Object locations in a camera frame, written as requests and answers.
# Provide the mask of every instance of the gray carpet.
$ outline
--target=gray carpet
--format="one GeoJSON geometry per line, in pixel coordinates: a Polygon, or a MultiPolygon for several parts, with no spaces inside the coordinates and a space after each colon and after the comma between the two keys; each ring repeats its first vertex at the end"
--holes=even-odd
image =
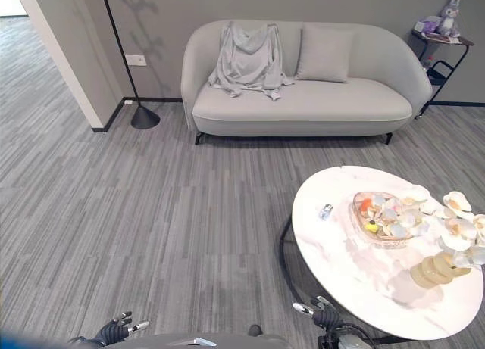
{"type": "MultiPolygon", "coordinates": [[[[485,108],[432,107],[389,146],[381,137],[194,146],[178,103],[147,104],[161,116],[154,129],[131,128],[125,106],[109,133],[94,134],[30,21],[0,24],[2,329],[67,340],[129,309],[151,320],[146,335],[260,323],[295,348],[316,347],[320,331],[291,308],[275,252],[311,174],[374,167],[435,197],[458,189],[485,211],[485,108]]],[[[321,292],[294,245],[287,257],[302,290],[321,292]]],[[[451,338],[388,347],[483,343],[482,307],[451,338]]]]}

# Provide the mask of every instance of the sofa cushion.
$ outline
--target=sofa cushion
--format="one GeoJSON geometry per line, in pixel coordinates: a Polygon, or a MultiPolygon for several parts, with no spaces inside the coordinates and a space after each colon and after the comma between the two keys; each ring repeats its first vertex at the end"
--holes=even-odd
{"type": "Polygon", "coordinates": [[[347,83],[352,31],[303,25],[295,79],[347,83]]]}
{"type": "Polygon", "coordinates": [[[411,116],[404,97],[369,79],[297,80],[280,94],[277,101],[256,91],[231,98],[204,85],[192,115],[199,131],[220,136],[371,136],[395,131],[411,116]]]}
{"type": "Polygon", "coordinates": [[[388,86],[350,78],[346,84],[296,80],[272,101],[261,92],[227,92],[203,86],[192,115],[209,120],[405,120],[411,105],[388,86]]]}

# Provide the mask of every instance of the beige vase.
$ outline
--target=beige vase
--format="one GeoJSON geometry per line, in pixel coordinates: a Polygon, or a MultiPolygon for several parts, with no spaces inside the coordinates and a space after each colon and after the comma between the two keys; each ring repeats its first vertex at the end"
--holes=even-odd
{"type": "Polygon", "coordinates": [[[471,268],[459,268],[452,265],[452,255],[440,252],[436,256],[426,257],[411,269],[412,279],[423,288],[450,283],[455,277],[466,275],[471,268]]]}

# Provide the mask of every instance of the floor lamp base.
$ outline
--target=floor lamp base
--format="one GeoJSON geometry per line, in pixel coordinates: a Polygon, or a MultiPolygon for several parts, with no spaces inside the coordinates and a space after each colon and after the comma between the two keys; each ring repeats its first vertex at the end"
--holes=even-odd
{"type": "Polygon", "coordinates": [[[136,129],[148,129],[155,127],[158,122],[160,117],[156,113],[139,104],[131,120],[131,126],[136,129]]]}

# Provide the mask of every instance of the white marble tabletop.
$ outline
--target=white marble tabletop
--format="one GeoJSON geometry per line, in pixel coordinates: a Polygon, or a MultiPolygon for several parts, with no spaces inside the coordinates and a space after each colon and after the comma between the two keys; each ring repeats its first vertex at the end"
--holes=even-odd
{"type": "Polygon", "coordinates": [[[412,184],[368,167],[332,167],[308,178],[293,203],[293,230],[305,262],[323,287],[355,316],[390,334],[414,340],[445,338],[465,328],[483,297],[480,269],[431,290],[417,286],[408,269],[440,248],[433,233],[404,248],[363,241],[349,213],[356,192],[396,194],[412,184]],[[333,205],[330,219],[318,213],[333,205]]]}

